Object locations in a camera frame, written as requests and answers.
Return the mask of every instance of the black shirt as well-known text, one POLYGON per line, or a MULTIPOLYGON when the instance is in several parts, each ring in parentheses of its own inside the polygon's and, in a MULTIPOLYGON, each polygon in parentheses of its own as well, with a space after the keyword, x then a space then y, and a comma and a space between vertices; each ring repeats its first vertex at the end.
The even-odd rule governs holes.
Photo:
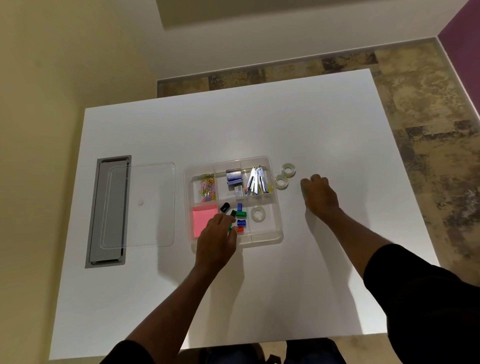
MULTIPOLYGON (((363 279, 387 316, 388 337, 404 364, 480 363, 480 288, 396 244, 373 254, 363 279)), ((125 340, 102 361, 120 362, 153 359, 125 340)))

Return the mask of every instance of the forearm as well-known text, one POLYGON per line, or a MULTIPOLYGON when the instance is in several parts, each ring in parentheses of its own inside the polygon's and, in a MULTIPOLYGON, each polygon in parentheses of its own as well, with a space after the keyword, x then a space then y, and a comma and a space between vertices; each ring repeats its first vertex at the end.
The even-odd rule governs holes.
POLYGON ((373 253, 384 245, 392 244, 356 222, 341 209, 325 217, 323 221, 335 234, 350 262, 362 278, 373 253))
POLYGON ((182 284, 127 339, 141 344, 156 363, 172 363, 214 278, 215 273, 194 267, 182 284))

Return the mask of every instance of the jeans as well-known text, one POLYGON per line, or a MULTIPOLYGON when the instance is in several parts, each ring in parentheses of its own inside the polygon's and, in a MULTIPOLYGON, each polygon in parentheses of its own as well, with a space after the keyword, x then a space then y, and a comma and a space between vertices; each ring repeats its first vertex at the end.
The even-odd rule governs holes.
MULTIPOLYGON (((251 344, 209 348, 205 364, 264 364, 251 344)), ((327 338, 289 340, 284 364, 346 364, 336 344, 327 338)))

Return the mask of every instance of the clear adhesive tape roll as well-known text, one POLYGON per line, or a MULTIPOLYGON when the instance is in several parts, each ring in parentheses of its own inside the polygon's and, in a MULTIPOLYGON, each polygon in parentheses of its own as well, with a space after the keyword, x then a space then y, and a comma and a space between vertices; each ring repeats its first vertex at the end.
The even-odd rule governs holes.
POLYGON ((293 176, 295 176, 295 166, 291 163, 285 163, 283 166, 282 166, 282 169, 280 170, 282 172, 283 175, 285 175, 287 178, 292 178, 293 176))
POLYGON ((262 222, 263 220, 265 220, 265 216, 266 216, 265 209, 261 206, 255 206, 250 211, 250 218, 255 222, 262 222), (260 211, 260 213, 262 214, 259 218, 255 216, 255 212, 257 211, 260 211))
POLYGON ((275 187, 278 190, 285 190, 288 187, 288 179, 283 174, 275 176, 275 187))

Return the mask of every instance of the white table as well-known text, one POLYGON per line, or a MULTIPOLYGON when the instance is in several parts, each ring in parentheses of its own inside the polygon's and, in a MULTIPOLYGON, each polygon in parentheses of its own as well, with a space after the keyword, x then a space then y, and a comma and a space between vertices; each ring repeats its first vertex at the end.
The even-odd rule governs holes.
POLYGON ((385 316, 326 226, 305 213, 300 179, 328 176, 343 209, 430 263, 437 258, 369 70, 87 109, 51 359, 105 355, 194 263, 183 170, 267 155, 284 239, 239 250, 195 315, 183 348, 386 332, 385 316), (98 158, 176 165, 175 241, 128 247, 126 264, 85 269, 98 158))

